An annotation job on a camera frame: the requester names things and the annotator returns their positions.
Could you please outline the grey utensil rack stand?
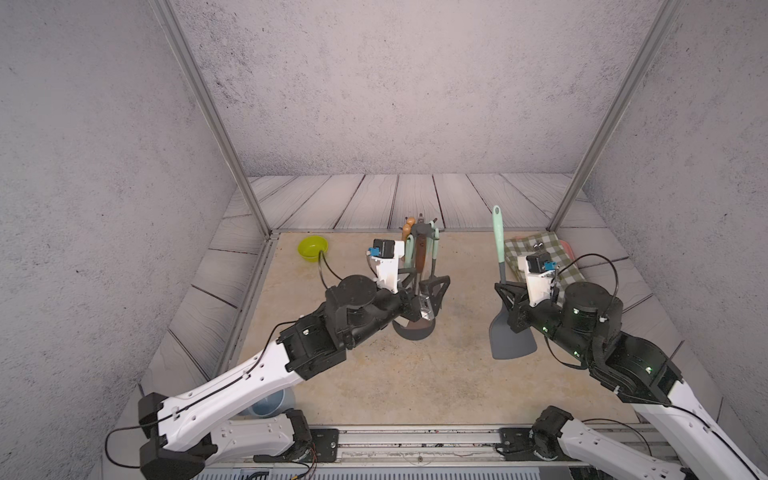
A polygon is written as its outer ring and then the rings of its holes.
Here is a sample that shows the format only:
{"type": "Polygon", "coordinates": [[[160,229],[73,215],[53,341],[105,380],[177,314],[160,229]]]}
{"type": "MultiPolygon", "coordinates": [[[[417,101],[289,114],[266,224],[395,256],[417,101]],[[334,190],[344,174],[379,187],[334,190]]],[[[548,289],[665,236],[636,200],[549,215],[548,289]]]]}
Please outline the grey utensil rack stand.
{"type": "MultiPolygon", "coordinates": [[[[430,235],[431,237],[432,228],[430,226],[430,222],[432,221],[426,221],[424,216],[422,214],[419,214],[419,216],[416,219],[416,223],[412,227],[411,234],[414,236],[415,239],[415,232],[416,232],[416,225],[417,224],[428,224],[430,228],[430,235]]],[[[431,255],[430,255],[430,242],[429,238],[427,240],[427,251],[426,251],[426,259],[425,259],[425,266],[423,270],[423,276],[425,279],[429,279],[430,276],[430,265],[431,265],[431,255]]],[[[401,266],[399,268],[399,271],[415,271],[414,265],[412,268],[406,269],[404,267],[404,259],[401,262],[401,266]]],[[[426,321],[426,320],[420,320],[417,322],[409,322],[408,320],[399,317],[394,323],[393,328],[396,331],[398,335],[400,335],[402,338],[405,338],[410,341],[420,341],[426,339],[429,335],[431,335],[435,329],[436,326],[436,320],[437,316],[434,317],[433,321],[426,321]]]]}

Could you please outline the grey spatula mint handle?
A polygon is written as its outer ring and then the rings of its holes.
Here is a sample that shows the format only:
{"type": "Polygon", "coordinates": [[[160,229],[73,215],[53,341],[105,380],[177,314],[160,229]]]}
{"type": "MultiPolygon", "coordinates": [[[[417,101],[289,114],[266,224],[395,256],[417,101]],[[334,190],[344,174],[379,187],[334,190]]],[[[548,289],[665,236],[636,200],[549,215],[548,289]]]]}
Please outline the grey spatula mint handle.
{"type": "MultiPolygon", "coordinates": [[[[501,208],[492,208],[493,230],[496,245],[500,281],[506,281],[506,262],[504,254],[504,222],[501,208]]],[[[508,325],[509,311],[502,305],[489,327],[491,355],[494,360],[513,360],[533,354],[537,344],[530,330],[515,333],[508,325]]]]}

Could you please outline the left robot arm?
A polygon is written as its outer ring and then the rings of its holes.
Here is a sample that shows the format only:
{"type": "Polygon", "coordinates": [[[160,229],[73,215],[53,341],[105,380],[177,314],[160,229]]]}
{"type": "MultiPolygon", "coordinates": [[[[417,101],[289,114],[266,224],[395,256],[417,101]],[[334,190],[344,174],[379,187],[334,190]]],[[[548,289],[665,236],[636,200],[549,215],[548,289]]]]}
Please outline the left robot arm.
{"type": "Polygon", "coordinates": [[[328,287],[316,310],[275,326],[255,357],[189,392],[142,397],[136,427],[146,441],[135,470],[146,479],[192,479],[211,464],[245,456],[276,463],[304,459],[314,442],[302,411],[245,421],[237,414],[341,364],[348,351],[395,319],[421,319],[423,303],[440,309],[449,285],[449,277],[441,276],[392,291],[351,275],[328,287]]]}

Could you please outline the grey spoon mint handle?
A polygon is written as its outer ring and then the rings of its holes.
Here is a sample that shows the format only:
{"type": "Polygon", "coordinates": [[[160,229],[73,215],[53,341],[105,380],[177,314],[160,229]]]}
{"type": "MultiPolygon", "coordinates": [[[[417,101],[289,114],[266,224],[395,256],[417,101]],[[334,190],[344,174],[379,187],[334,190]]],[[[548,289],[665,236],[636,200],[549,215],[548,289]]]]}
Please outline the grey spoon mint handle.
{"type": "Polygon", "coordinates": [[[431,237],[429,238],[430,242],[430,255],[431,255],[431,265],[430,265],[430,276],[429,278],[435,278],[436,277],[436,264],[437,264],[437,257],[439,252],[439,238],[440,238],[440,231],[437,225],[437,219],[433,219],[430,222],[430,226],[432,228],[431,237]]]}

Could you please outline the cream spatula mint handle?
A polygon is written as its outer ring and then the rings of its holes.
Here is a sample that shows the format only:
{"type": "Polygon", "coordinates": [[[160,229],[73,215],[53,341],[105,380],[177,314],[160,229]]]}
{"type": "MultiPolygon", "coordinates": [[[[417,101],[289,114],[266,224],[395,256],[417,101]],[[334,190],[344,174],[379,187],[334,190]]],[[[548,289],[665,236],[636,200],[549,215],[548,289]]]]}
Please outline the cream spatula mint handle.
{"type": "Polygon", "coordinates": [[[414,265],[414,252],[415,252],[415,239],[412,234],[409,234],[405,240],[405,256],[404,267],[406,269],[412,268],[414,265]]]}

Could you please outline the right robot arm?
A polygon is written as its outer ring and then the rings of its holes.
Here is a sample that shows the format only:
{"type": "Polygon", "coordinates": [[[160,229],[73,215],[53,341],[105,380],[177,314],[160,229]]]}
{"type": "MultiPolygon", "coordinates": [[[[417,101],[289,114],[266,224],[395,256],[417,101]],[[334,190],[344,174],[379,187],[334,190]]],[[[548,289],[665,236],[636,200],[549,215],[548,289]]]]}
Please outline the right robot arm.
{"type": "Polygon", "coordinates": [[[553,281],[532,276],[494,288],[516,333],[528,328],[575,358],[622,403],[664,436],[682,467],[664,473],[654,458],[609,443],[563,410],[549,408],[537,421],[539,455],[564,453],[616,478],[764,479],[752,462],[703,408],[681,370],[653,342],[621,329],[622,303],[602,286],[578,282],[558,305],[553,281]]]}

